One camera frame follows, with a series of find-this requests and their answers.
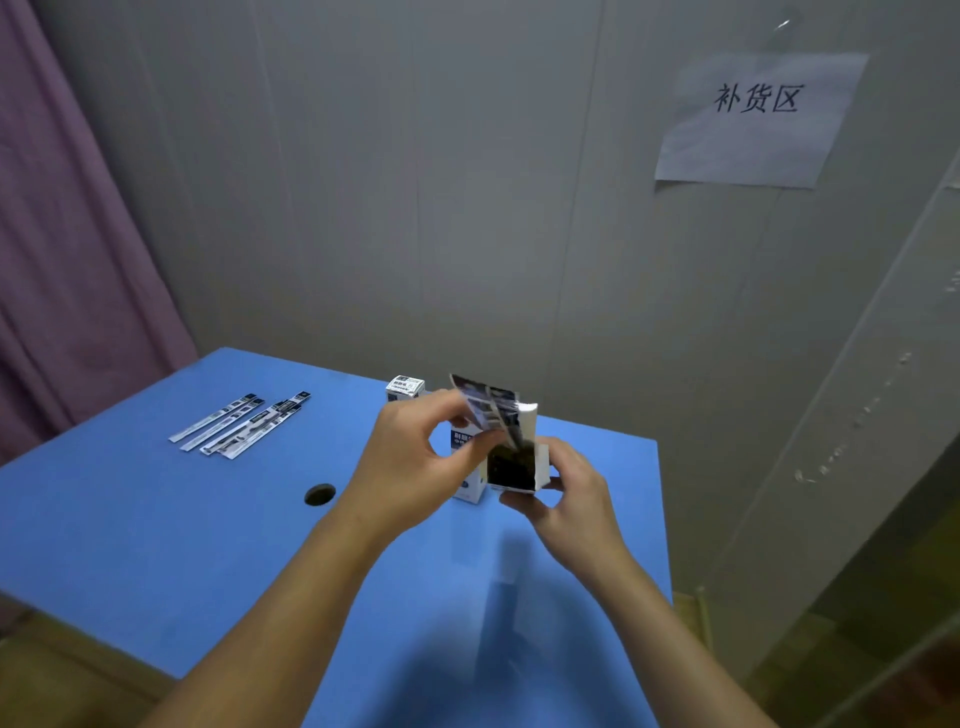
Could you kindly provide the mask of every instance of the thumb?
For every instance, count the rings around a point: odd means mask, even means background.
[[[532,523],[534,527],[536,527],[550,513],[549,507],[547,507],[542,500],[532,494],[527,496],[523,493],[504,491],[500,494],[500,502],[505,506],[513,508],[515,511],[522,513],[530,520],[530,523]]]
[[[463,480],[484,461],[490,451],[497,445],[506,442],[506,435],[499,430],[481,432],[471,437],[456,452],[446,458],[446,465],[450,468],[456,480]]]

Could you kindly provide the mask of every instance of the purple curtain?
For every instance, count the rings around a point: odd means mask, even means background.
[[[28,0],[0,0],[0,464],[196,358]]]

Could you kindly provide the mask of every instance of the forearm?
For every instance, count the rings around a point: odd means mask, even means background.
[[[317,524],[270,589],[143,724],[299,726],[383,544],[348,511]]]
[[[776,728],[629,553],[611,559],[585,584],[623,642],[662,728]]]

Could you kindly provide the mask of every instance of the white paper sign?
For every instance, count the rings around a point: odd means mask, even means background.
[[[657,179],[813,188],[867,58],[728,53],[690,65]]]

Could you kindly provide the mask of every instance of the white box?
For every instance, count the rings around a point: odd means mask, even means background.
[[[467,425],[466,427],[450,428],[450,452],[454,452],[470,441],[474,436],[482,432],[476,425]],[[468,503],[479,503],[483,496],[484,489],[487,487],[487,461],[480,463],[479,467],[467,476],[467,479],[460,484],[453,497],[465,500]]]
[[[534,442],[537,437],[537,406],[518,402],[520,431],[524,442]],[[535,443],[533,448],[533,477],[528,474],[530,463],[521,465],[517,450],[498,445],[487,457],[485,465],[490,487],[498,491],[533,494],[550,482],[550,448],[544,443]]]
[[[387,385],[387,401],[413,400],[423,394],[426,385],[422,379],[411,376],[395,376]]]

